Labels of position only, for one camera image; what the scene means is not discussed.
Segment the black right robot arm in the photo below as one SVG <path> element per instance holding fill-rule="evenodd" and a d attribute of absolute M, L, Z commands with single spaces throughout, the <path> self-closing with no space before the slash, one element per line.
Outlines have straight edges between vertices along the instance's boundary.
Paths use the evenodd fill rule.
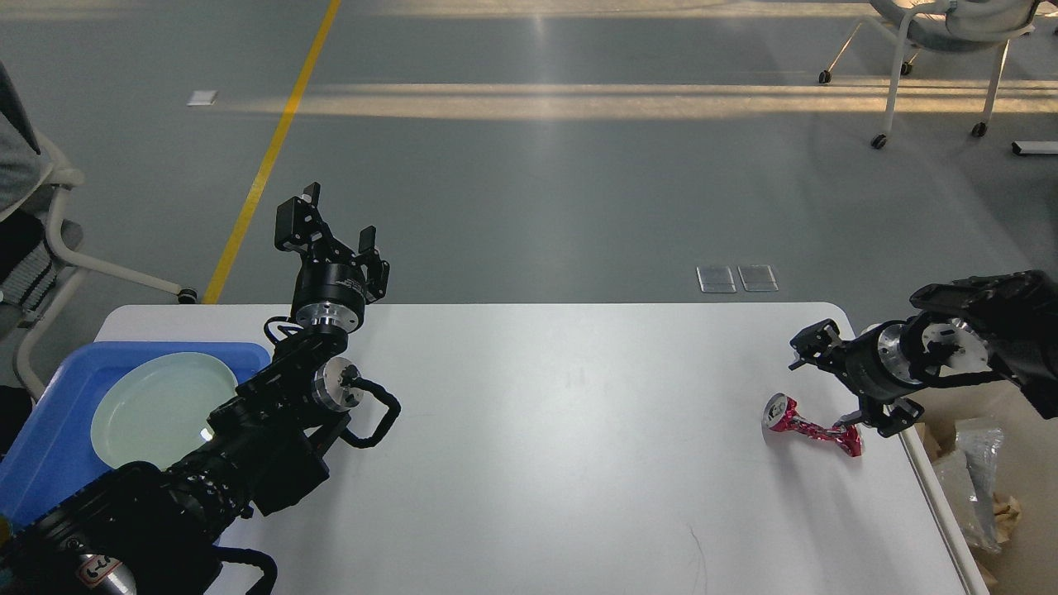
<path fill-rule="evenodd" d="M 926 387 L 1008 381 L 1048 421 L 1057 407 L 1056 282 L 1040 270 L 931 283 L 910 298 L 914 315 L 855 338 L 834 320 L 801 329 L 794 368 L 808 364 L 847 387 L 858 402 L 840 425 L 896 436 L 923 415 L 912 395 Z"/>

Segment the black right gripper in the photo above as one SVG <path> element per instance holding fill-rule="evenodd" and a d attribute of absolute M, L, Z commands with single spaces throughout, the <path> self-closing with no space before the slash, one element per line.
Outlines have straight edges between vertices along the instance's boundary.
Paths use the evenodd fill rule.
<path fill-rule="evenodd" d="M 836 322 L 825 319 L 790 340 L 796 357 L 789 369 L 811 365 L 836 373 L 858 397 L 858 409 L 839 417 L 832 428 L 863 425 L 888 438 L 922 419 L 922 403 L 906 397 L 925 384 L 910 374 L 910 360 L 902 353 L 902 331 L 904 324 L 879 324 L 844 341 Z"/>

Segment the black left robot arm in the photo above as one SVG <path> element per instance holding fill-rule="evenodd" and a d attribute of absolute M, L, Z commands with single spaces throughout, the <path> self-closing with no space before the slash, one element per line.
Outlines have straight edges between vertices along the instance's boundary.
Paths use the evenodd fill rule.
<path fill-rule="evenodd" d="M 279 566 L 218 541 L 235 520 L 298 504 L 330 471 L 338 440 L 373 448 L 401 413 L 397 398 L 345 358 L 390 272 L 373 226 L 339 241 L 311 183 L 277 208 L 274 244 L 298 253 L 290 313 L 276 317 L 269 365 L 208 415 L 212 438 L 169 466 L 122 464 L 17 531 L 2 548 L 4 594 L 204 594 L 223 566 L 260 570 L 250 594 L 273 592 Z"/>

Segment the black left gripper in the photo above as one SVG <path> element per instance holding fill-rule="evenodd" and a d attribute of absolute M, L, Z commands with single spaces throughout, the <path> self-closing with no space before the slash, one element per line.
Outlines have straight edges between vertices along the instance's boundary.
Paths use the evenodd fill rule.
<path fill-rule="evenodd" d="M 302 327 L 331 325 L 358 331 L 368 305 L 387 294 L 390 263 L 382 259 L 377 227 L 360 230 L 351 259 L 339 259 L 339 241 L 320 212 L 322 186 L 310 183 L 276 210 L 274 247 L 298 254 L 291 319 Z"/>

